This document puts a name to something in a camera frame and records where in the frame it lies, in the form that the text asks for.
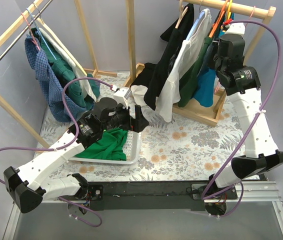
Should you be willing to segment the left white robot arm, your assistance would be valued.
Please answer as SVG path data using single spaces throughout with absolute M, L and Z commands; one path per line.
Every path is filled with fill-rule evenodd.
M 48 180 L 48 176 L 100 140 L 106 130 L 121 128 L 140 133 L 149 125 L 140 105 L 135 106 L 135 116 L 132 117 L 129 107 L 110 97 L 103 97 L 76 123 L 78 129 L 72 125 L 60 138 L 63 142 L 75 140 L 70 146 L 43 152 L 26 164 L 18 168 L 10 166 L 3 172 L 6 190 L 22 213 L 34 210 L 47 199 L 63 196 L 87 199 L 91 188 L 79 173 L 55 180 Z

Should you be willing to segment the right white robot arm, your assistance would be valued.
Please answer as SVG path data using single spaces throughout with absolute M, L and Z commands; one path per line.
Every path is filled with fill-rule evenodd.
M 260 175 L 283 164 L 280 151 L 270 132 L 261 99 L 261 83 L 254 67 L 244 65 L 245 40 L 239 34 L 220 37 L 214 57 L 215 71 L 226 95 L 235 108 L 243 132 L 237 148 L 245 154 L 230 155 L 230 165 L 209 178 L 203 197 L 221 198 L 226 188 L 254 175 Z

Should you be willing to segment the teal blue t shirt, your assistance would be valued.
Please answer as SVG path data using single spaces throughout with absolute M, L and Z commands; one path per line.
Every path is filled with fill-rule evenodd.
M 197 75 L 197 90 L 193 96 L 201 106 L 206 108 L 211 107 L 214 103 L 215 65 L 212 64 L 211 67 L 209 64 L 214 55 L 213 43 L 211 42 L 204 54 L 202 66 Z

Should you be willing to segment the white plastic basket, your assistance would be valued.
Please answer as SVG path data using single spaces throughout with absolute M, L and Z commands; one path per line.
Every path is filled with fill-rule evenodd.
M 108 159 L 93 159 L 93 158 L 78 158 L 72 157 L 70 161 L 100 163 L 100 164 L 114 164 L 114 165 L 133 165 L 140 158 L 142 133 L 129 131 L 126 143 L 123 145 L 123 152 L 126 155 L 126 161 L 108 160 Z

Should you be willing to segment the bright green t shirt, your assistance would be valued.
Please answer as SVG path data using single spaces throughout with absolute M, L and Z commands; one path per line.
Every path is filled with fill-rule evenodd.
M 98 159 L 111 161 L 126 161 L 123 147 L 128 138 L 128 131 L 114 128 L 103 133 L 102 138 L 93 143 L 83 152 L 75 155 L 81 159 Z

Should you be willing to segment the pink wire hanger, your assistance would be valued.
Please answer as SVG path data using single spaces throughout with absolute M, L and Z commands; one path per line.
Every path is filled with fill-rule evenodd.
M 251 20 L 251 18 L 253 17 L 254 12 L 255 12 L 255 9 L 256 9 L 256 6 L 254 5 L 254 6 L 253 6 L 253 9 L 252 9 L 252 11 L 251 11 L 251 13 L 250 13 L 250 15 L 249 15 L 248 20 Z

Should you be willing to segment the yellow hanger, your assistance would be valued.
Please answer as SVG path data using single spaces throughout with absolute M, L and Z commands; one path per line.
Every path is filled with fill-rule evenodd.
M 226 12 L 226 15 L 225 15 L 225 20 L 226 21 L 231 18 L 231 15 L 232 15 L 232 12 L 231 12 L 232 3 L 233 3 L 233 0 L 229 0 L 228 1 L 227 12 Z

